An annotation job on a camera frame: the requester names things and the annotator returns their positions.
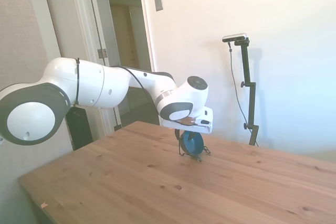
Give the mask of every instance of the black tripod stand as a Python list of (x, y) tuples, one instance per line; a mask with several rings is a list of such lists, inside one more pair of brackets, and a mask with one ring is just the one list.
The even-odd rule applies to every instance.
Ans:
[(249, 141), (249, 145), (255, 145), (257, 134), (259, 130), (258, 125), (254, 125), (254, 110), (256, 103), (256, 83), (251, 82), (250, 79), (250, 68), (248, 64), (248, 54), (247, 47), (250, 41), (248, 38), (235, 41), (235, 46), (240, 46), (242, 49), (241, 56), (243, 58), (243, 70), (244, 70), (244, 81), (241, 83), (241, 87), (249, 87), (250, 88), (250, 97), (249, 97), (249, 106), (248, 106), (248, 123), (244, 123), (244, 129), (251, 130), (251, 137)]

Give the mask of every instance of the camera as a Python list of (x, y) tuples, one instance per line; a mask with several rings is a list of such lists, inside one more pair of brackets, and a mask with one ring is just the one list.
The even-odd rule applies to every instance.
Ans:
[(233, 35), (224, 36), (222, 38), (222, 42), (224, 43), (233, 42), (233, 41), (238, 41), (238, 40), (244, 40), (246, 38), (247, 38), (246, 34), (233, 34)]

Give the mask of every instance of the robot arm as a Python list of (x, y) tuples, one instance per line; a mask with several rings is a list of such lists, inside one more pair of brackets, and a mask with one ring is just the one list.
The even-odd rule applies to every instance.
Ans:
[(56, 133), (71, 105), (113, 108), (129, 87), (141, 87), (135, 77), (150, 94), (163, 126), (211, 133), (213, 113), (204, 106), (208, 86), (199, 77), (177, 87), (167, 73), (57, 58), (38, 82), (0, 91), (0, 137), (20, 145), (44, 142)]

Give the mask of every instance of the wooden table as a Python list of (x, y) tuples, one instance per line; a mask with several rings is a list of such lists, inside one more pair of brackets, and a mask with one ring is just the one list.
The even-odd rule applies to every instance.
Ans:
[(136, 122), (20, 183), (60, 224), (336, 223), (336, 164), (204, 139), (199, 163), (173, 129)]

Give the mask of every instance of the blue roll of tape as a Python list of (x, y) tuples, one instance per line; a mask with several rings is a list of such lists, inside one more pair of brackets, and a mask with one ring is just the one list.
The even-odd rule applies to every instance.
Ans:
[(182, 150), (190, 155), (199, 155), (204, 149), (204, 141), (198, 132), (185, 131), (181, 136)]

